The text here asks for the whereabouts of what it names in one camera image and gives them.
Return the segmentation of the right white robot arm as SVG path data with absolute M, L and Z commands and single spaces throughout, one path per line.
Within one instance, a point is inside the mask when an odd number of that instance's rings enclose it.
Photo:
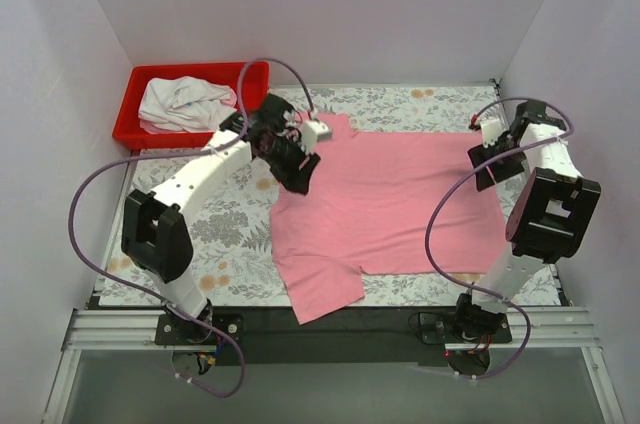
M 506 302 L 537 272 L 579 249 L 595 211 L 601 186 L 574 165 L 567 138 L 574 127 L 568 117 L 543 101 L 517 105 L 511 124 L 498 118 L 471 118 L 470 128 L 482 143 L 468 151 L 483 191 L 520 173 L 528 179 L 507 219 L 506 248 L 469 291 L 471 303 L 452 317 L 454 333 L 475 341 L 489 328 L 485 312 L 503 313 Z

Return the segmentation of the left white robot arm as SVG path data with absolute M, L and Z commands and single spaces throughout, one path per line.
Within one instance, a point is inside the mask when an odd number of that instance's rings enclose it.
M 213 330 L 212 306 L 191 271 L 194 249 L 189 227 L 202 205 L 235 172 L 261 159 L 273 177 L 305 195 L 320 157 L 318 144 L 332 137 L 328 124 L 307 119 L 285 99 L 268 94 L 249 115 L 235 111 L 221 122 L 201 155 L 149 192 L 126 198 L 121 250 L 147 273 L 161 300 L 181 311 L 178 331 L 193 344 Z

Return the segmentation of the pink t shirt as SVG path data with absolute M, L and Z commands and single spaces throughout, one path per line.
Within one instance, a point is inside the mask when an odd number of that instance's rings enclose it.
M 371 132 L 345 114 L 324 115 L 333 130 L 307 195 L 281 190 L 270 210 L 272 256 L 296 319 L 309 323 L 364 297 L 363 275 L 421 274 L 427 256 L 448 273 L 484 274 L 502 254 L 505 221 L 495 191 L 467 181 L 469 132 Z

